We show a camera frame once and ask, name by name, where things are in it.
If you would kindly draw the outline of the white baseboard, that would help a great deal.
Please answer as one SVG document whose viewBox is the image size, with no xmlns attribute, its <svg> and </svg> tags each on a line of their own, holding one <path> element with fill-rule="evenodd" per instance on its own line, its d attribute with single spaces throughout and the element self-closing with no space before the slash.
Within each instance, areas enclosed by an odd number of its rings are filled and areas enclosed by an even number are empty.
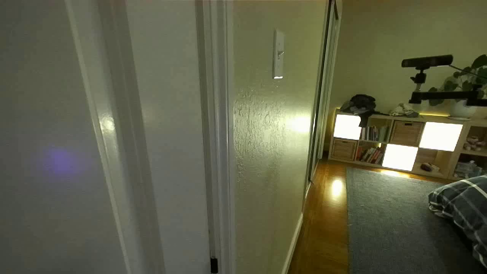
<svg viewBox="0 0 487 274">
<path fill-rule="evenodd" d="M 299 216 L 299 221 L 297 221 L 297 225 L 294 228 L 294 234 L 292 234 L 292 239 L 291 239 L 291 243 L 289 243 L 289 248 L 288 248 L 288 253 L 286 253 L 286 259 L 285 259 L 285 263 L 283 263 L 283 268 L 282 268 L 280 274 L 288 274 L 288 271 L 289 271 L 289 266 L 291 266 L 291 262 L 292 262 L 292 257 L 294 257 L 294 251 L 296 251 L 296 247 L 297 247 L 297 242 L 299 242 L 299 237 L 300 237 L 302 227 L 303 227 L 303 213 L 300 213 L 300 216 Z"/>
</svg>

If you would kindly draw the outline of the wicker storage basket lower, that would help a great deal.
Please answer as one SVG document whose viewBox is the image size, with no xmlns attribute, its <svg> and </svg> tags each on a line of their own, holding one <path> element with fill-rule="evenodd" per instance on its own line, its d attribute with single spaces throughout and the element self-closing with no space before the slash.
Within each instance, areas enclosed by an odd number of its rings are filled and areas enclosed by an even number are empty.
<svg viewBox="0 0 487 274">
<path fill-rule="evenodd" d="M 356 143 L 352 140 L 334 140 L 331 148 L 331 157 L 334 160 L 350 161 L 355 155 Z"/>
</svg>

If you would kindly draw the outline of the wicker storage basket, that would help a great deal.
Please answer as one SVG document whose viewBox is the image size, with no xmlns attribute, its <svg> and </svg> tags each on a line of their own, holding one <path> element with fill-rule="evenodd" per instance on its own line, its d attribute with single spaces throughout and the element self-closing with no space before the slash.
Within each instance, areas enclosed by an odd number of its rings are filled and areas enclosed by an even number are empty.
<svg viewBox="0 0 487 274">
<path fill-rule="evenodd" d="M 422 135 L 422 122 L 394 122 L 390 141 L 396 145 L 417 146 Z"/>
<path fill-rule="evenodd" d="M 352 140 L 334 140 L 331 148 L 331 157 L 334 160 L 350 161 L 355 155 L 356 143 Z"/>
</svg>

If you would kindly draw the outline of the dark bag on shelf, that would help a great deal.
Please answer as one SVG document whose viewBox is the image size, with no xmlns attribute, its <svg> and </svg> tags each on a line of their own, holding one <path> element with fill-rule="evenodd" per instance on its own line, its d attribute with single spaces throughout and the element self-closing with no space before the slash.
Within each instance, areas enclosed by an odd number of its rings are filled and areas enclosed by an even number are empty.
<svg viewBox="0 0 487 274">
<path fill-rule="evenodd" d="M 341 111 L 358 114 L 361 117 L 359 126 L 366 128 L 369 117 L 376 111 L 376 99 L 369 94 L 355 94 L 341 105 Z"/>
</svg>

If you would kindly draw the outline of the black door hinge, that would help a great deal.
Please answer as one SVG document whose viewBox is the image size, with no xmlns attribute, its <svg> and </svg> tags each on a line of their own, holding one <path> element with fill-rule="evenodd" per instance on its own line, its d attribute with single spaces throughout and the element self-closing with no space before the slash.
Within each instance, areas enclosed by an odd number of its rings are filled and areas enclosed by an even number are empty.
<svg viewBox="0 0 487 274">
<path fill-rule="evenodd" d="M 210 272 L 218 274 L 218 259 L 216 257 L 210 259 Z"/>
</svg>

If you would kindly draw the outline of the wicker storage basket upper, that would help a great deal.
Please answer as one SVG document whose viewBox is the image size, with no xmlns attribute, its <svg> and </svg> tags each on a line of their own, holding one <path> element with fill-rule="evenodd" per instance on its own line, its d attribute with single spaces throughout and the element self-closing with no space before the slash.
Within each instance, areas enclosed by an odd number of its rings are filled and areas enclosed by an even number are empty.
<svg viewBox="0 0 487 274">
<path fill-rule="evenodd" d="M 422 122 L 394 122 L 390 141 L 396 145 L 417 146 L 422 135 Z"/>
</svg>

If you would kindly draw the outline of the grey area rug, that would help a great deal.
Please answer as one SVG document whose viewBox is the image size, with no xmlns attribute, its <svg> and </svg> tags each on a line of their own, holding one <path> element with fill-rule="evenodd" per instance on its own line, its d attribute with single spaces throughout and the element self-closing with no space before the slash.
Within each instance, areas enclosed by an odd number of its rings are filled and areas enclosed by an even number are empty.
<svg viewBox="0 0 487 274">
<path fill-rule="evenodd" d="M 486 274 L 472 245 L 432 215 L 440 183 L 347 170 L 349 274 Z"/>
</svg>

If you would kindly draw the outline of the white door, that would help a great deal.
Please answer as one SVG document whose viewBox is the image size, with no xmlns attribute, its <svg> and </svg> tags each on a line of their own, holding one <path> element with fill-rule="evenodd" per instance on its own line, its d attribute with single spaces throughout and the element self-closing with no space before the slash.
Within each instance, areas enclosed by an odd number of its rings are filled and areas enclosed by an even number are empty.
<svg viewBox="0 0 487 274">
<path fill-rule="evenodd" d="M 210 274 L 195 0 L 0 0 L 0 274 Z"/>
</svg>

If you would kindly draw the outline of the wooden cube shelf unit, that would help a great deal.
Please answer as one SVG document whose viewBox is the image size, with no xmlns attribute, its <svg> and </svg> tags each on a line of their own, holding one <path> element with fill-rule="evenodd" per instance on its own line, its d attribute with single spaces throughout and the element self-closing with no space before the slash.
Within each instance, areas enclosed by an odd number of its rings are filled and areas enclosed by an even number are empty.
<svg viewBox="0 0 487 274">
<path fill-rule="evenodd" d="M 334 140 L 356 143 L 350 161 L 370 167 L 385 167 L 423 177 L 461 180 L 487 173 L 487 123 L 458 117 L 394 117 L 373 114 L 367 126 L 359 126 L 358 114 L 337 113 Z M 417 146 L 390 141 L 394 122 L 422 122 Z"/>
</svg>

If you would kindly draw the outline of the plaid dark blanket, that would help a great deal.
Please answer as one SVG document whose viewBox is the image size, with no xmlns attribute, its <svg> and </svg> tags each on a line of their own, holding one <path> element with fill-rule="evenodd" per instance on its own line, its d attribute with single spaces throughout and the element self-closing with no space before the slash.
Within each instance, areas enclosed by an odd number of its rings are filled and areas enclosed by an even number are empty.
<svg viewBox="0 0 487 274">
<path fill-rule="evenodd" d="M 474 257 L 487 268 L 487 175 L 458 180 L 428 195 L 429 210 L 451 219 L 471 240 Z"/>
</svg>

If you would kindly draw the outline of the green potted plant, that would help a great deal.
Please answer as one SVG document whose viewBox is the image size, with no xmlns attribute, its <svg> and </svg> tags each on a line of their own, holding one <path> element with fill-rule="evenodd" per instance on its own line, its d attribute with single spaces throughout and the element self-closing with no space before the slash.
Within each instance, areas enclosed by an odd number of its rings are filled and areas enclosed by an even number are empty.
<svg viewBox="0 0 487 274">
<path fill-rule="evenodd" d="M 442 91 L 478 91 L 484 97 L 487 87 L 487 55 L 480 55 L 471 65 L 457 68 L 442 87 Z"/>
</svg>

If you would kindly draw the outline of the white closet door frame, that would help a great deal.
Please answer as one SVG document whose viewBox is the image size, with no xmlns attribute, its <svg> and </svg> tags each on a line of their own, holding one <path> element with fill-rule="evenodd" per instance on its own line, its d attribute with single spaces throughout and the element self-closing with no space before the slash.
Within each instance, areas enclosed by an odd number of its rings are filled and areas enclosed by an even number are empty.
<svg viewBox="0 0 487 274">
<path fill-rule="evenodd" d="M 317 93 L 312 113 L 311 152 L 308 181 L 312 183 L 318 161 L 323 158 L 324 138 L 327 128 L 331 87 L 334 81 L 337 43 L 340 36 L 340 24 L 343 18 L 343 0 L 327 0 L 326 21 L 323 27 L 323 50 L 320 55 L 320 67 L 317 75 Z"/>
</svg>

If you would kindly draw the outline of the white wall light switch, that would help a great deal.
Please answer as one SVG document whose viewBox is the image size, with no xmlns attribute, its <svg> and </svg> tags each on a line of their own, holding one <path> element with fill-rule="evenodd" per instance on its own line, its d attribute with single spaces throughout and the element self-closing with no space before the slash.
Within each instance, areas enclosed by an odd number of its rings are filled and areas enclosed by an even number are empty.
<svg viewBox="0 0 487 274">
<path fill-rule="evenodd" d="M 274 35 L 274 64 L 273 64 L 273 79 L 283 79 L 283 61 L 285 59 L 285 33 L 276 29 Z"/>
</svg>

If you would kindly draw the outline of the white door frame trim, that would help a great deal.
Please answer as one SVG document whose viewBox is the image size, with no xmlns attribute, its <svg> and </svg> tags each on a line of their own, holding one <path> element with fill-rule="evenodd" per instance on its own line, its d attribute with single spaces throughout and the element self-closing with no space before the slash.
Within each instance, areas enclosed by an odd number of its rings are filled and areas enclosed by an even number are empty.
<svg viewBox="0 0 487 274">
<path fill-rule="evenodd" d="M 200 0 L 201 79 L 210 254 L 218 274 L 236 274 L 235 180 L 232 140 L 232 3 Z"/>
</svg>

